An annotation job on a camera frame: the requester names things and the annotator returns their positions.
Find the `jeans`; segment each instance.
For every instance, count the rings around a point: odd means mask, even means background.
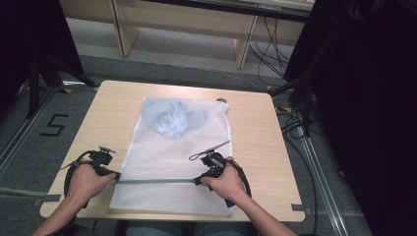
[[[130,221],[126,236],[181,236],[181,223],[171,221]],[[194,236],[246,236],[244,223],[196,223]]]

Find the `gray floor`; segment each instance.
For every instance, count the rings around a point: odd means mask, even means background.
[[[236,69],[233,44],[229,38],[143,29],[129,57],[121,58],[112,25],[76,20],[69,20],[69,25],[86,75],[97,82],[111,79],[265,92],[267,86],[260,80],[260,74],[268,84],[285,84],[284,80],[277,78],[267,67],[261,66],[259,70],[259,61],[253,54],[248,55],[243,70]],[[267,46],[264,43],[260,44],[261,48]],[[280,48],[290,56],[291,47]],[[65,74],[62,77],[72,80]],[[273,100],[274,104],[287,107],[290,93],[291,91],[288,91],[276,97]],[[49,190],[94,95],[93,90],[73,87],[70,93],[56,93],[47,104],[28,139],[0,177],[0,235],[28,235],[43,220],[38,214],[40,196]],[[10,106],[7,115],[1,117],[1,150],[24,123],[28,112],[28,99],[28,91],[24,90]],[[54,114],[68,115],[67,118],[57,120],[65,128],[58,137],[42,136],[42,133],[55,132],[55,128],[46,127]],[[289,116],[279,115],[278,119],[277,122],[283,127]],[[328,146],[320,124],[313,124],[312,130],[312,142],[349,235],[372,235],[348,184],[337,174],[336,158]],[[300,140],[291,140],[305,155]],[[298,234],[311,233],[314,222],[311,214],[311,210],[314,209],[311,178],[295,149],[287,145],[287,150],[307,214],[306,220],[301,223],[285,223]],[[336,235],[319,192],[318,209],[317,233]],[[93,225],[92,219],[80,219],[79,222],[87,227]],[[99,219],[95,232],[98,235],[112,235],[115,225],[114,220]]]

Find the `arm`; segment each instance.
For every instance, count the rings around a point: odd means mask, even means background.
[[[249,197],[238,172],[230,164],[226,164],[223,174],[214,179],[202,178],[202,182],[214,189],[222,198],[232,201],[241,208],[262,235],[295,235],[289,228],[272,217],[266,210]]]
[[[48,235],[67,225],[89,199],[97,196],[115,177],[115,174],[99,176],[89,164],[77,167],[67,197],[32,235]]]

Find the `black controller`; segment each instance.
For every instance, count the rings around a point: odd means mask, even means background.
[[[204,165],[209,167],[209,170],[203,173],[201,176],[194,179],[196,185],[201,185],[203,177],[212,177],[218,178],[223,173],[224,167],[227,163],[231,164],[239,173],[239,177],[242,179],[243,184],[245,185],[246,193],[252,197],[251,188],[249,187],[249,182],[243,172],[243,169],[234,161],[224,158],[220,153],[214,152],[214,150],[208,151],[208,154],[201,158],[201,161]],[[235,204],[229,200],[225,200],[227,207],[233,207]]]
[[[109,175],[111,173],[116,174],[115,180],[118,180],[120,178],[120,173],[109,170],[106,167],[102,165],[108,165],[110,161],[113,159],[113,157],[109,154],[110,152],[115,152],[109,148],[106,147],[99,147],[99,151],[97,150],[88,150],[84,152],[80,157],[77,158],[77,160],[71,162],[69,165],[61,168],[67,168],[70,167],[67,171],[67,175],[65,176],[65,182],[64,182],[64,196],[67,197],[68,190],[70,188],[71,179],[73,178],[74,171],[77,169],[77,167],[80,164],[90,164],[92,168],[94,169],[95,173],[100,176]],[[89,154],[89,159],[84,159],[84,156]]]

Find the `white cloth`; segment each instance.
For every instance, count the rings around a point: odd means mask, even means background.
[[[209,168],[189,156],[231,141],[227,109],[221,101],[145,98],[120,180],[200,176]],[[216,151],[224,157],[232,155],[231,143]],[[234,210],[208,187],[193,183],[116,183],[110,208],[223,216]]]

